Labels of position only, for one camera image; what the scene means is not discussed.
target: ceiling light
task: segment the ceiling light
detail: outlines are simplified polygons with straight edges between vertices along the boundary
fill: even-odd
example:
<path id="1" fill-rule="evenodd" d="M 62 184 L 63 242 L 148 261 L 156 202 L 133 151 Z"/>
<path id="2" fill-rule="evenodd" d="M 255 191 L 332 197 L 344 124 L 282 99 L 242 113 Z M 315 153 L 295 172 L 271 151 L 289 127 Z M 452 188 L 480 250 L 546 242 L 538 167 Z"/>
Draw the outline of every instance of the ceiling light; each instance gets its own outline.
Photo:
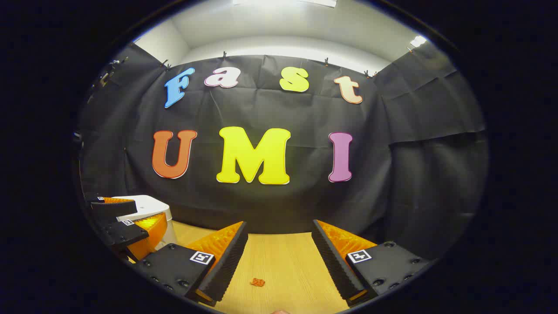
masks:
<path id="1" fill-rule="evenodd" d="M 263 4 L 265 2 L 272 2 L 274 4 L 279 3 L 292 3 L 292 2 L 307 2 L 313 4 L 319 4 L 321 6 L 326 6 L 334 8 L 337 4 L 337 0 L 233 0 L 233 5 L 238 4 Z"/>
<path id="2" fill-rule="evenodd" d="M 411 41 L 411 45 L 418 47 L 426 42 L 426 38 L 422 36 L 416 36 L 415 39 Z"/>

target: orange soft pad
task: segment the orange soft pad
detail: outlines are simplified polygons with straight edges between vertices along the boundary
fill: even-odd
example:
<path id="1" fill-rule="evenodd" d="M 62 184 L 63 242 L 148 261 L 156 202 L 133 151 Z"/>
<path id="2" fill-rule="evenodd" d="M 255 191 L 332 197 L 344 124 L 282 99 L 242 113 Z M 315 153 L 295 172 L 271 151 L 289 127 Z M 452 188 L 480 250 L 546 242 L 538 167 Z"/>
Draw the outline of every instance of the orange soft pad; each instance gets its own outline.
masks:
<path id="1" fill-rule="evenodd" d="M 124 199 L 124 198 L 112 198 L 112 197 L 103 197 L 105 203 L 125 203 L 125 202 L 133 202 L 133 199 Z"/>
<path id="2" fill-rule="evenodd" d="M 230 242 L 233 240 L 234 235 L 237 234 L 237 231 L 242 223 L 243 221 L 235 223 L 234 225 L 230 225 L 208 236 L 205 236 L 198 241 L 194 241 L 186 245 L 186 247 L 192 250 L 213 254 L 215 256 L 215 262 L 209 269 L 209 271 L 211 271 L 215 267 L 215 265 L 217 265 L 217 262 L 219 261 L 221 256 L 223 256 L 223 253 L 225 253 L 227 246 L 229 246 Z"/>
<path id="3" fill-rule="evenodd" d="M 149 237 L 134 244 L 128 245 L 130 252 L 142 259 L 147 254 L 155 252 L 155 246 L 161 242 L 167 231 L 167 216 L 165 212 L 135 220 L 134 223 L 147 231 Z"/>
<path id="4" fill-rule="evenodd" d="M 357 235 L 354 235 L 350 232 L 347 232 L 343 229 L 337 228 L 332 226 L 328 223 L 322 222 L 318 220 L 322 230 L 324 230 L 325 235 L 328 236 L 331 243 L 333 243 L 334 247 L 337 249 L 341 258 L 345 260 L 347 254 L 355 251 L 369 249 L 372 246 L 376 246 L 375 243 L 370 242 L 366 239 L 363 239 Z"/>

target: yellow letter m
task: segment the yellow letter m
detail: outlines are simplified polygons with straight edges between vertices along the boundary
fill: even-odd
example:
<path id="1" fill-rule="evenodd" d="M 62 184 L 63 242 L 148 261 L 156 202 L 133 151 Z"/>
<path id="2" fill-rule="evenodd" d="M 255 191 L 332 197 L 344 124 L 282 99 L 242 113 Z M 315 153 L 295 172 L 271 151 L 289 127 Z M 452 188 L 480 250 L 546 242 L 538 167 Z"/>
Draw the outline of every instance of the yellow letter m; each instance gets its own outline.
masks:
<path id="1" fill-rule="evenodd" d="M 287 184 L 289 177 L 285 170 L 285 148 L 291 133 L 284 129 L 269 129 L 259 141 L 256 149 L 243 128 L 224 127 L 219 132 L 224 139 L 223 168 L 217 174 L 217 181 L 237 183 L 240 175 L 236 173 L 236 162 L 246 182 L 254 180 L 263 163 L 263 172 L 258 177 L 262 184 Z"/>

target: black border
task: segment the black border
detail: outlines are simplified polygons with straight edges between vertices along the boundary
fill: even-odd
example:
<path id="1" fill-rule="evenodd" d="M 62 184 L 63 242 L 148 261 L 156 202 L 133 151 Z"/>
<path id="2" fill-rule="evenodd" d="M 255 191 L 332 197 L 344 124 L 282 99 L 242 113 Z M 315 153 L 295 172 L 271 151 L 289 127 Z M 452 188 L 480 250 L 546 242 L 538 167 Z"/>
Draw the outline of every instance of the black border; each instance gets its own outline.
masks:
<path id="1" fill-rule="evenodd" d="M 544 41 L 554 32 L 555 11 L 543 3 L 391 2 L 458 47 L 460 53 L 452 53 L 418 20 L 382 7 L 427 34 L 469 79 L 487 119 L 492 163 L 479 214 L 443 260 L 374 305 L 341 313 L 549 311 L 542 302 L 550 300 L 549 276 L 541 266 L 551 265 L 554 227 L 544 197 L 555 192 L 549 172 L 552 129 L 544 127 L 555 124 L 555 115 L 544 82 L 555 81 L 549 69 L 556 62 L 547 57 L 552 45 Z M 136 25 L 119 38 L 133 40 L 143 17 L 163 3 L 161 18 L 186 4 L 101 0 L 6 7 L 4 72 L 22 87 L 12 97 L 8 86 L 4 100 L 4 147 L 15 158 L 5 167 L 8 198 L 15 204 L 6 203 L 6 225 L 16 229 L 6 237 L 6 312 L 199 311 L 157 293 L 114 258 L 84 227 L 78 198 L 70 192 L 70 136 L 78 104 L 113 54 L 114 38 Z"/>

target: letter cutout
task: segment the letter cutout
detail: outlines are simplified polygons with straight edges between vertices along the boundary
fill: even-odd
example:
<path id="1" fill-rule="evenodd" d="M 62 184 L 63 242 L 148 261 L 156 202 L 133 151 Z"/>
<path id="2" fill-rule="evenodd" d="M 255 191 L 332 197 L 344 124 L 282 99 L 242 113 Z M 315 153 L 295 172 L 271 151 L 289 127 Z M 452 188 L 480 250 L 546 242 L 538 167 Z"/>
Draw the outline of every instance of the letter cutout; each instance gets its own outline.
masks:
<path id="1" fill-rule="evenodd" d="M 341 88 L 341 96 L 344 100 L 350 103 L 361 103 L 362 96 L 357 96 L 354 94 L 354 88 L 358 87 L 357 82 L 352 82 L 350 77 L 344 76 L 340 78 L 336 78 L 333 82 L 339 84 L 339 88 Z"/>
<path id="2" fill-rule="evenodd" d="M 170 79 L 165 87 L 167 88 L 167 102 L 165 103 L 165 108 L 169 108 L 175 102 L 179 101 L 184 97 L 184 92 L 180 91 L 180 88 L 186 89 L 188 86 L 188 76 L 194 73 L 194 68 L 190 68 L 174 78 Z"/>
<path id="3" fill-rule="evenodd" d="M 188 169 L 188 162 L 190 160 L 190 148 L 192 141 L 198 136 L 196 131 L 184 130 L 178 132 L 180 139 L 180 148 L 178 151 L 178 161 L 176 165 L 169 166 L 166 162 L 167 145 L 172 138 L 171 131 L 158 131 L 153 135 L 155 144 L 153 145 L 153 170 L 160 177 L 168 179 L 177 179 L 182 177 Z"/>
<path id="4" fill-rule="evenodd" d="M 349 171 L 349 143 L 353 137 L 348 133 L 331 133 L 329 140 L 333 143 L 333 170 L 329 174 L 330 182 L 342 182 L 351 179 Z"/>
<path id="5" fill-rule="evenodd" d="M 286 91 L 293 92 L 306 92 L 310 83 L 305 79 L 308 77 L 308 72 L 305 69 L 294 68 L 288 66 L 281 71 L 282 79 L 279 80 L 279 85 Z"/>
<path id="6" fill-rule="evenodd" d="M 269 129 L 262 136 L 256 149 L 253 148 L 243 128 L 224 127 L 219 131 L 225 144 L 223 167 L 217 174 L 217 181 L 237 183 L 240 175 L 236 173 L 236 161 L 246 182 L 254 180 L 263 163 L 263 172 L 258 177 L 262 184 L 287 184 L 290 181 L 285 169 L 285 149 L 291 133 L 285 129 Z"/>
<path id="7" fill-rule="evenodd" d="M 231 88 L 238 84 L 237 79 L 240 76 L 240 70 L 237 68 L 228 66 L 226 68 L 219 68 L 213 71 L 213 73 L 213 75 L 205 79 L 205 85 Z"/>

